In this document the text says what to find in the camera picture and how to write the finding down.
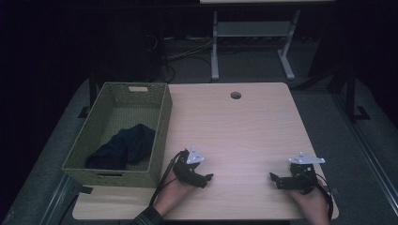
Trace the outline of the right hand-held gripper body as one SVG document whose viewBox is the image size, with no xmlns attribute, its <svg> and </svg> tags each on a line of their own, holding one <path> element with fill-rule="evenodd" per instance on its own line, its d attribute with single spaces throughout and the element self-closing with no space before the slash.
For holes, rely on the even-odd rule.
<svg viewBox="0 0 398 225">
<path fill-rule="evenodd" d="M 317 184 L 315 164 L 322 164 L 325 160 L 322 157 L 299 152 L 296 156 L 288 159 L 290 162 L 289 171 L 292 177 L 298 182 L 297 189 L 304 194 L 310 193 Z"/>
</svg>

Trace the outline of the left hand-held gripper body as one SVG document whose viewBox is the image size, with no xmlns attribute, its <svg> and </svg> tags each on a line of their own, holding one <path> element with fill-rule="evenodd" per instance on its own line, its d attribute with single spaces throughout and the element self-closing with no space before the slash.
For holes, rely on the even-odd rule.
<svg viewBox="0 0 398 225">
<path fill-rule="evenodd" d="M 179 153 L 173 171 L 181 183 L 188 184 L 190 180 L 195 180 L 196 172 L 194 169 L 200 165 L 204 158 L 193 146 L 191 150 L 184 149 Z"/>
</svg>

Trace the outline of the dark navy printed shirt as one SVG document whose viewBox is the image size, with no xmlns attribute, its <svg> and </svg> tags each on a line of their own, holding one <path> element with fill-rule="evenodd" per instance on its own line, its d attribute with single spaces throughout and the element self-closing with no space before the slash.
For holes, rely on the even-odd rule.
<svg viewBox="0 0 398 225">
<path fill-rule="evenodd" d="M 87 169 L 124 170 L 151 155 L 156 131 L 138 124 L 120 129 L 107 143 L 85 160 Z"/>
</svg>

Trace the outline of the green woven basket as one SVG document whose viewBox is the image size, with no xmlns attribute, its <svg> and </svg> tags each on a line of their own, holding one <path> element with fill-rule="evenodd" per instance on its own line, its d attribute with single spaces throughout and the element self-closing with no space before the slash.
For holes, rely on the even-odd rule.
<svg viewBox="0 0 398 225">
<path fill-rule="evenodd" d="M 86 186 L 155 188 L 173 101 L 166 83 L 107 82 L 86 117 L 62 170 Z M 155 131 L 150 155 L 121 170 L 87 169 L 86 159 L 120 130 L 142 124 Z"/>
</svg>

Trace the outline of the person's left hand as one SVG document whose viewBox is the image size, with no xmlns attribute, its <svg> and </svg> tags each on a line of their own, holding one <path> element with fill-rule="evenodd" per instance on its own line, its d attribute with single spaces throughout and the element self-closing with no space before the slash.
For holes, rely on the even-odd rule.
<svg viewBox="0 0 398 225">
<path fill-rule="evenodd" d="M 177 207 L 191 192 L 195 186 L 182 184 L 173 171 L 170 171 L 165 179 L 166 186 L 160 191 L 153 207 L 164 218 Z"/>
</svg>

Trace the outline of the person's right hand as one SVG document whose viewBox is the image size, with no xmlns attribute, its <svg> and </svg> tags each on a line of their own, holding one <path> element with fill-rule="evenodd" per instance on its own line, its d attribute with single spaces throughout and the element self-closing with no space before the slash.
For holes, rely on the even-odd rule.
<svg viewBox="0 0 398 225">
<path fill-rule="evenodd" d="M 314 188 L 308 194 L 290 190 L 288 194 L 311 225 L 330 225 L 329 206 L 319 189 Z"/>
</svg>

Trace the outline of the black metal stand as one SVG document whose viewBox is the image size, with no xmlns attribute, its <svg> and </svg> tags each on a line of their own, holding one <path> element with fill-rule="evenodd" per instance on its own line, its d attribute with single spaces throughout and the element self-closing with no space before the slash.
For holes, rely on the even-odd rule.
<svg viewBox="0 0 398 225">
<path fill-rule="evenodd" d="M 362 106 L 357 106 L 356 98 L 356 74 L 347 63 L 339 63 L 333 68 L 332 78 L 328 85 L 328 91 L 332 94 L 340 94 L 344 91 L 344 112 L 348 119 L 356 123 L 358 120 L 369 120 L 370 116 Z"/>
</svg>

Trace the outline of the white metal stand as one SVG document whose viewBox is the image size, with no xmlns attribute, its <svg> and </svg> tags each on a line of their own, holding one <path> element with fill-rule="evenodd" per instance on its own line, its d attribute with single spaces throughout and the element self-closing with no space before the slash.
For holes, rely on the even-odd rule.
<svg viewBox="0 0 398 225">
<path fill-rule="evenodd" d="M 212 52 L 210 54 L 211 79 L 220 78 L 218 60 L 218 40 L 220 38 L 285 38 L 285 43 L 277 51 L 283 71 L 288 80 L 295 79 L 287 54 L 296 31 L 300 11 L 296 10 L 290 21 L 281 22 L 219 22 L 218 12 L 213 13 Z"/>
</svg>

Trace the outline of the aluminium rail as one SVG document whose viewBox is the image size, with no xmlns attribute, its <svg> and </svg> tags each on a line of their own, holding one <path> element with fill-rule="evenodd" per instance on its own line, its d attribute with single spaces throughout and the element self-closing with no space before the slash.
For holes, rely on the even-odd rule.
<svg viewBox="0 0 398 225">
<path fill-rule="evenodd" d="M 92 191 L 93 188 L 78 184 L 64 173 L 39 225 L 62 225 L 71 207 L 77 203 L 78 197 L 83 194 L 91 194 Z"/>
<path fill-rule="evenodd" d="M 344 120 L 357 140 L 365 161 L 370 167 L 376 182 L 379 184 L 383 194 L 385 195 L 390 208 L 398 217 L 398 189 L 390 180 L 386 171 L 382 167 L 380 160 L 377 158 L 374 148 L 369 144 L 358 124 L 359 121 L 371 121 L 370 115 L 362 106 L 354 107 L 353 113 L 358 112 L 358 114 L 350 114 L 350 110 L 346 108 L 346 101 L 343 100 L 341 96 L 333 95 L 332 99 L 339 108 L 339 111 L 343 114 Z"/>
</svg>

